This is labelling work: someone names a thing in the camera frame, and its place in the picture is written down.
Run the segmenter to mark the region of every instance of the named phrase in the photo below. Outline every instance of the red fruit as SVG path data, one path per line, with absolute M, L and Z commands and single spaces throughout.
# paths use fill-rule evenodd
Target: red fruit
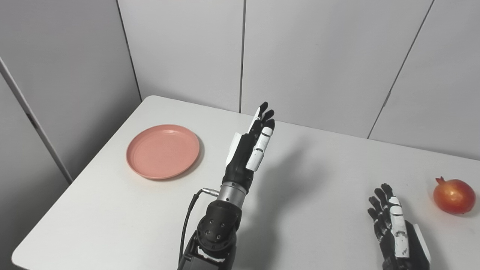
M 440 209 L 451 214 L 464 214 L 475 205 L 475 191 L 465 182 L 452 179 L 445 181 L 436 178 L 438 186 L 433 191 L 433 199 Z

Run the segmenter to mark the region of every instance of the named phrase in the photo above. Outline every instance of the cable connector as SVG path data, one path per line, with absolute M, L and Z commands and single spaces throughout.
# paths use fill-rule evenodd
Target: cable connector
M 219 194 L 219 192 L 217 190 L 211 189 L 211 188 L 208 188 L 208 187 L 202 188 L 202 192 L 207 193 L 209 195 L 212 195 L 214 197 L 218 197 L 218 194 Z

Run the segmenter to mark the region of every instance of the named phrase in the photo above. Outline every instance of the wall seam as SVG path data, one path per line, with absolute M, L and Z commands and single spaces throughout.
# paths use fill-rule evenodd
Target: wall seam
M 370 139 L 370 136 L 372 135 L 373 129 L 375 128 L 375 125 L 377 124 L 377 121 L 380 118 L 380 114 L 382 113 L 385 105 L 387 104 L 388 99 L 390 98 L 390 94 L 392 93 L 392 89 L 395 86 L 396 80 L 398 79 L 398 76 L 402 72 L 403 66 L 405 65 L 405 62 L 407 61 L 408 55 L 410 54 L 410 51 L 412 50 L 413 45 L 415 44 L 415 41 L 417 41 L 417 37 L 419 36 L 420 30 L 422 29 L 423 24 L 425 23 L 425 20 L 427 19 L 427 16 L 430 13 L 430 10 L 432 9 L 432 6 L 433 6 L 434 2 L 435 2 L 435 0 L 432 0 L 432 2 L 430 4 L 430 7 L 428 7 L 427 13 L 424 16 L 415 37 L 413 38 L 412 44 L 410 45 L 410 48 L 408 49 L 407 54 L 405 55 L 405 58 L 403 59 L 402 65 L 400 66 L 400 69 L 398 70 L 398 73 L 396 74 L 395 79 L 393 80 L 392 86 L 390 87 L 390 90 L 388 91 L 388 94 L 387 94 L 387 96 L 384 100 L 384 103 L 383 103 L 382 107 L 380 108 L 380 111 L 377 114 L 377 118 L 375 118 L 375 121 L 373 122 L 373 126 L 370 129 L 370 132 L 368 133 L 367 139 Z

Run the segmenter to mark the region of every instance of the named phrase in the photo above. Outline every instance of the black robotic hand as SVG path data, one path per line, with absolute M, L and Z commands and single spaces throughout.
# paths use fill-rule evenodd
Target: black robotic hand
M 400 201 L 392 188 L 382 184 L 368 201 L 373 208 L 368 213 L 373 218 L 373 230 L 380 242 L 385 261 L 384 270 L 429 270 L 430 253 L 417 224 L 403 217 Z
M 178 270 L 230 270 L 236 253 L 241 207 L 258 170 L 275 128 L 273 110 L 264 102 L 257 109 L 246 133 L 235 133 L 220 191 L 203 188 L 189 205 L 180 241 Z M 190 211 L 201 192 L 216 196 L 198 223 L 183 252 L 183 240 Z

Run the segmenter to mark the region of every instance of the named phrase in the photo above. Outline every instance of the silver cylindrical joint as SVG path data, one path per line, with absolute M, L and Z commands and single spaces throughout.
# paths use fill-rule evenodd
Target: silver cylindrical joint
M 247 191 L 239 184 L 225 182 L 222 184 L 216 199 L 232 203 L 241 208 L 246 195 Z

